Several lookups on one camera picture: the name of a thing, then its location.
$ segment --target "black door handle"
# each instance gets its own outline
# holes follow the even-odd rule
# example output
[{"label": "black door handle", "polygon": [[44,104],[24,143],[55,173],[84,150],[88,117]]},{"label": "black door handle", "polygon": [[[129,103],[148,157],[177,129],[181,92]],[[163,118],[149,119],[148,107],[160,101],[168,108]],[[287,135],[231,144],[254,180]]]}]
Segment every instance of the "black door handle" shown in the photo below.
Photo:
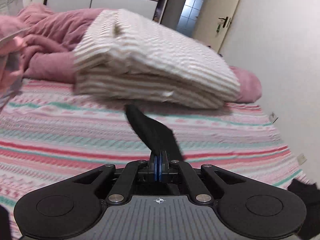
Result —
[{"label": "black door handle", "polygon": [[228,22],[228,19],[229,17],[227,16],[226,18],[219,18],[220,20],[224,20],[224,23],[223,23],[223,28],[226,26],[227,22]]}]

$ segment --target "gray ribbed plate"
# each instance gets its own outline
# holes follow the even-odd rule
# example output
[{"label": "gray ribbed plate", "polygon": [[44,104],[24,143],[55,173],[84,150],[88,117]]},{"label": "gray ribbed plate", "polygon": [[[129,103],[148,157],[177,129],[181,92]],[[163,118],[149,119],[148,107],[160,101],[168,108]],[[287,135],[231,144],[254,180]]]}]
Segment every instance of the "gray ribbed plate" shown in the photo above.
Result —
[{"label": "gray ribbed plate", "polygon": [[[72,240],[245,240],[220,222],[210,207],[192,204],[186,196],[133,196],[109,207],[90,230]],[[296,240],[290,236],[287,240]]]}]

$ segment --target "bed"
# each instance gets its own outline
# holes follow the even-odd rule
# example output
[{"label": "bed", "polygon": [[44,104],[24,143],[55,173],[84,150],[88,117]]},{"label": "bed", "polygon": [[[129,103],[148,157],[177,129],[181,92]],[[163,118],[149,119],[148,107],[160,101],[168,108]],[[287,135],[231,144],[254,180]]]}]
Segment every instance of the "bed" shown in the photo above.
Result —
[{"label": "bed", "polygon": [[[24,194],[84,171],[114,163],[117,168],[150,151],[124,115],[132,100],[74,96],[72,85],[25,79],[21,93],[0,115],[0,204],[10,211],[14,239],[21,234],[13,208]],[[226,103],[195,110],[134,101],[150,117],[173,129],[186,161],[211,163],[287,188],[306,181],[279,131],[258,105]]]}]

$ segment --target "wall socket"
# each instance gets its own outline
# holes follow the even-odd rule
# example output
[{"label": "wall socket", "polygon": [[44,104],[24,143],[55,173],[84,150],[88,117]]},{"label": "wall socket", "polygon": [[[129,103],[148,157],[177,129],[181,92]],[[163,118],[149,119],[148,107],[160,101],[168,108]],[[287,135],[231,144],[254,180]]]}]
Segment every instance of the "wall socket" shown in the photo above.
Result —
[{"label": "wall socket", "polygon": [[271,123],[274,123],[277,119],[278,119],[278,116],[276,116],[274,112],[272,112],[271,115],[269,115],[269,120]]},{"label": "wall socket", "polygon": [[297,157],[298,163],[299,165],[302,165],[303,163],[305,163],[307,161],[307,158],[305,157],[305,155],[302,153]]}]

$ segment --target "white door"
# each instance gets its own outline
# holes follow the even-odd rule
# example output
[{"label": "white door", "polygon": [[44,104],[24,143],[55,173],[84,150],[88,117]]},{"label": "white door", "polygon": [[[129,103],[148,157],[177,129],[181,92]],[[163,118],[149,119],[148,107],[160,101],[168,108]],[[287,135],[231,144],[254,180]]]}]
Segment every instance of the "white door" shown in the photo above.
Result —
[{"label": "white door", "polygon": [[192,37],[219,52],[238,1],[204,0]]}]

